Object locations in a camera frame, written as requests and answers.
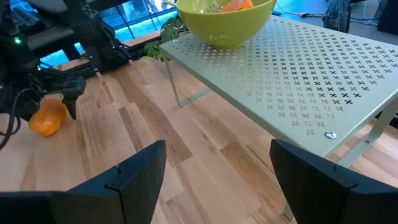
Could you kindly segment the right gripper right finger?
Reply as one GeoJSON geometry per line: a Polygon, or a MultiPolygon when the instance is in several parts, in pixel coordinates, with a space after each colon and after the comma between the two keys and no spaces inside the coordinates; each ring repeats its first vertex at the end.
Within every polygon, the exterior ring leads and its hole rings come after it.
{"type": "Polygon", "coordinates": [[[280,139],[270,158],[297,223],[397,223],[397,188],[280,139]]]}

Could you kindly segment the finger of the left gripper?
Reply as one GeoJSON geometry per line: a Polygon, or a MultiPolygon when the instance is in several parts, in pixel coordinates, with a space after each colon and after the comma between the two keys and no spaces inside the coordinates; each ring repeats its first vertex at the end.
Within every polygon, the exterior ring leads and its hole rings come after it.
{"type": "Polygon", "coordinates": [[[62,103],[72,119],[76,120],[76,101],[85,91],[86,80],[78,72],[60,70],[46,70],[46,79],[49,79],[47,93],[61,93],[62,103]]]}
{"type": "Polygon", "coordinates": [[[12,99],[12,114],[15,118],[29,121],[39,109],[38,95],[19,95],[12,99]]]}

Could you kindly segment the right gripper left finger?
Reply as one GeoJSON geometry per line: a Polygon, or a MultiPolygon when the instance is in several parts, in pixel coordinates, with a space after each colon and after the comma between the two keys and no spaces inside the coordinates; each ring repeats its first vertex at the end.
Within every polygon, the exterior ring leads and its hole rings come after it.
{"type": "Polygon", "coordinates": [[[158,140],[67,191],[3,192],[1,223],[150,223],[166,152],[158,140]]]}

